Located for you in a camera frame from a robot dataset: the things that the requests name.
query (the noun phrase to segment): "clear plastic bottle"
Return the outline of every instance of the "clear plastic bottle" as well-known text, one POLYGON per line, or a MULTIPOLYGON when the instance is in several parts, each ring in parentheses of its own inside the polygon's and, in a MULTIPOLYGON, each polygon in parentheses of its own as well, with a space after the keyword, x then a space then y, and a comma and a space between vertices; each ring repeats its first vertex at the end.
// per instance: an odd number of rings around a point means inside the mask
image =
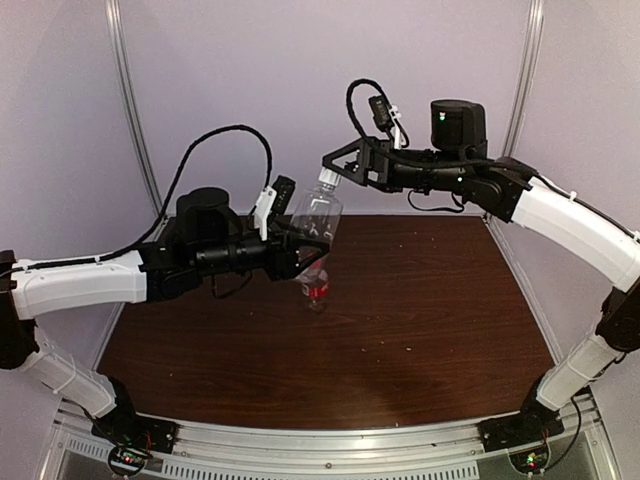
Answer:
MULTIPOLYGON (((302 230, 314 240, 333 242, 340 216, 342 202, 335 196, 335 189, 340 183, 340 175, 323 168, 318 177, 318 184, 313 190, 306 190, 291 219, 291 225, 302 230)), ((303 247, 299 259, 315 254, 317 249, 303 247)), ((307 298, 307 305, 313 311, 321 313, 326 308, 326 295, 329 290, 329 274, 325 269, 327 255, 315 261, 296 278, 302 284, 302 293, 307 298)))

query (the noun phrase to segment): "white backdrop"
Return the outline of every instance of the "white backdrop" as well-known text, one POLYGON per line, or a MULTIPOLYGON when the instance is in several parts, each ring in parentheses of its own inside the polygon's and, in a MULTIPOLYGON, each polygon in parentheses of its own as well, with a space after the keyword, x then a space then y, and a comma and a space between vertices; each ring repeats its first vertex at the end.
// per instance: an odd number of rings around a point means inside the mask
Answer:
MULTIPOLYGON (((546 2, 540 59, 516 156, 640 228, 640 3, 546 2)), ((611 285, 555 244, 503 227, 566 354, 599 320, 611 285)), ((594 385, 624 479, 638 478, 640 356, 594 385)))
MULTIPOLYGON (((102 0, 0 2, 0 249, 101 253, 152 220, 124 120, 102 0)), ((112 305, 38 319, 89 365, 112 305)), ((0 371, 0 479, 34 478, 57 397, 0 371)))
MULTIPOLYGON (((165 192, 189 143, 231 123, 270 140, 275 173, 315 183, 323 155, 357 138, 348 84, 378 80, 403 113, 414 146, 429 146, 431 100, 483 103, 498 154, 515 94, 528 18, 525 0, 122 2, 133 83, 151 161, 165 192)), ((356 100, 370 128, 366 99, 356 100)), ((263 182, 263 153, 246 134, 192 156, 180 192, 215 184, 247 211, 263 182)), ((413 212, 403 195, 344 185, 348 213, 413 212)), ((422 203, 448 203, 434 194, 422 203)))

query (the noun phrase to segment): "bottle cap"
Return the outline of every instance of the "bottle cap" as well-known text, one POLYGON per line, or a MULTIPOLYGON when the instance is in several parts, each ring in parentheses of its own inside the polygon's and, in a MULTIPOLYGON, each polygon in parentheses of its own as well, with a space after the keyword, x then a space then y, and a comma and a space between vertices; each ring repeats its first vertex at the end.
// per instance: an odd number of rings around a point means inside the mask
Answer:
POLYGON ((320 170, 320 176, 318 177, 318 180, 321 181, 322 183, 328 183, 329 185, 333 185, 334 187, 337 187, 338 184, 340 184, 340 175, 337 174, 336 172, 329 170, 328 168, 322 167, 322 170, 320 170))

